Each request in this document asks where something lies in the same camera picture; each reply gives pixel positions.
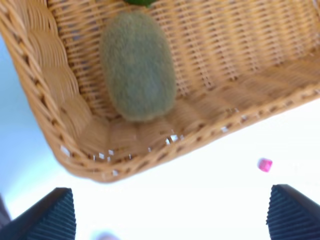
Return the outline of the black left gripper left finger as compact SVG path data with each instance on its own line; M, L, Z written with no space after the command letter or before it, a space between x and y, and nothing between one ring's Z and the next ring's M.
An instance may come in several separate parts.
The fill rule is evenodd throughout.
M73 192L57 187L0 230L2 240L74 240Z

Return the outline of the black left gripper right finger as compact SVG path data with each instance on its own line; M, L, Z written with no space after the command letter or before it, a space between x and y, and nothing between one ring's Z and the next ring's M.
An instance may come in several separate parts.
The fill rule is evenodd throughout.
M272 240L318 240L320 205L288 184L273 185L266 225Z

